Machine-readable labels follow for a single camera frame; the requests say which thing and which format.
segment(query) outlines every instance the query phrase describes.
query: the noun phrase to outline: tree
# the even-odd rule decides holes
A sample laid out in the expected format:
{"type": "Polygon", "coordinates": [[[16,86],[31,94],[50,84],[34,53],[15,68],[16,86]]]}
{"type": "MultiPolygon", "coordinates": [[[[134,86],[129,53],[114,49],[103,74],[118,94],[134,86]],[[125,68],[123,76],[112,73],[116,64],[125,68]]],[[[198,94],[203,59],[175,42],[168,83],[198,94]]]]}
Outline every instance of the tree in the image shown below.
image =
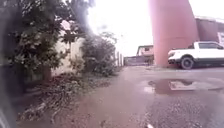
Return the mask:
{"type": "Polygon", "coordinates": [[[70,5],[62,0],[17,0],[7,4],[10,8],[16,7],[16,10],[7,24],[5,42],[10,40],[13,52],[8,52],[6,57],[13,65],[21,67],[25,77],[42,73],[42,68],[58,67],[60,55],[55,49],[57,41],[64,38],[70,42],[82,33],[70,5]],[[76,24],[66,31],[72,35],[71,38],[60,36],[60,32],[65,30],[62,21],[76,24]]]}

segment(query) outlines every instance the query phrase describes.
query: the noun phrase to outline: building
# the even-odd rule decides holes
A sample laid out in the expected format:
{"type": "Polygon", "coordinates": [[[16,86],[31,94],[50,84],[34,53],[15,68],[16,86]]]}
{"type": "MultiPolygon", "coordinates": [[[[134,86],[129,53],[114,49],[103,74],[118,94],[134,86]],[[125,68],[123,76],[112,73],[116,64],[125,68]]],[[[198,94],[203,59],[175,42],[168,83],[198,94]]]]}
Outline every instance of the building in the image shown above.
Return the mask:
{"type": "Polygon", "coordinates": [[[216,41],[224,46],[224,20],[196,17],[200,41],[216,41]]]}
{"type": "Polygon", "coordinates": [[[154,55],[153,45],[139,46],[136,56],[154,55]]]}

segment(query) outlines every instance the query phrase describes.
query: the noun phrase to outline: truck tire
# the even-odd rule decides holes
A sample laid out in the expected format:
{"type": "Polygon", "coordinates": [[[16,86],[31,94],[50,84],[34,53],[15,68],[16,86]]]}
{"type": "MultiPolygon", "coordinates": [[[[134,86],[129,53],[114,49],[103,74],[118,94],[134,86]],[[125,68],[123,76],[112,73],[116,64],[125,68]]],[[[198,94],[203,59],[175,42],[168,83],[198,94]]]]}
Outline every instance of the truck tire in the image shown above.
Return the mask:
{"type": "Polygon", "coordinates": [[[181,59],[180,65],[182,69],[192,69],[194,67],[194,59],[192,57],[185,56],[181,59]]]}

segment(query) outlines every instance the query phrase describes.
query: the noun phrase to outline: wet pavement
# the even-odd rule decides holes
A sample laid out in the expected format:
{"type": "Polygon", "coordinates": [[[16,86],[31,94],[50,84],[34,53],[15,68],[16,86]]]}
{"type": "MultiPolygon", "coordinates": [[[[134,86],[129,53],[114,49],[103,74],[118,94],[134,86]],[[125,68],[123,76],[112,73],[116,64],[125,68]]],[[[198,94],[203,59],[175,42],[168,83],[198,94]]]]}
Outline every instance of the wet pavement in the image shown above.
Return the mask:
{"type": "Polygon", "coordinates": [[[57,117],[60,128],[222,128],[224,68],[126,67],[57,117]]]}

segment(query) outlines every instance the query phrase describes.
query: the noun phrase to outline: green bush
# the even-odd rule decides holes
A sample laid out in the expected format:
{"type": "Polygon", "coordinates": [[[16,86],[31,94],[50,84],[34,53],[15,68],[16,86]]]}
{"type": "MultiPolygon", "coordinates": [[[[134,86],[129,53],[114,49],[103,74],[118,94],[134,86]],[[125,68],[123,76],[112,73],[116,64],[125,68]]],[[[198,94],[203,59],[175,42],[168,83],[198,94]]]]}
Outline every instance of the green bush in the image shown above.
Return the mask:
{"type": "Polygon", "coordinates": [[[102,36],[86,38],[82,47],[85,60],[85,72],[98,73],[103,76],[114,74],[115,71],[115,46],[102,36]]]}

